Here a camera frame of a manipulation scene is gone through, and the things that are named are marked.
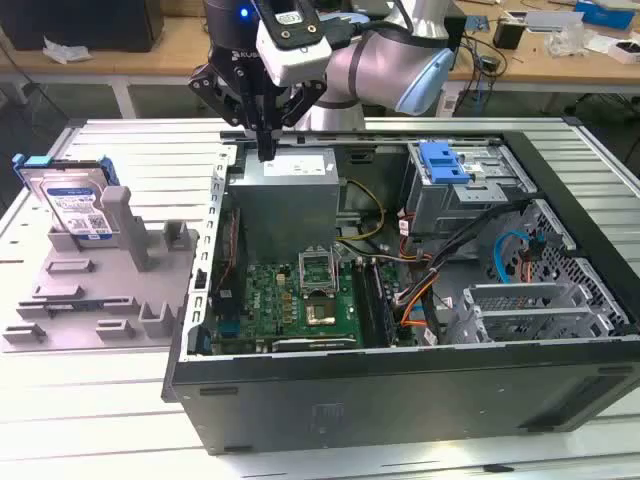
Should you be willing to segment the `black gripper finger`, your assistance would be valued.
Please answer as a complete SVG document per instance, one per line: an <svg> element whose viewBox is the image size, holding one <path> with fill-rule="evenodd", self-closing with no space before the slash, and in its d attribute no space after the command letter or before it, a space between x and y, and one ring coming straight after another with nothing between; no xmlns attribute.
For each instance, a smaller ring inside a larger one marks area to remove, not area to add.
<svg viewBox="0 0 640 480"><path fill-rule="evenodd" d="M268 88L268 160L275 157L276 131L293 127L325 91L325 82L302 82L294 88L294 93L290 87Z"/></svg>
<svg viewBox="0 0 640 480"><path fill-rule="evenodd" d="M258 158L267 160L268 130L248 70L243 66L232 67L232 82L226 86L221 86L219 79L214 67L206 64L194 71L188 86L229 125L248 130L248 136L256 142Z"/></svg>

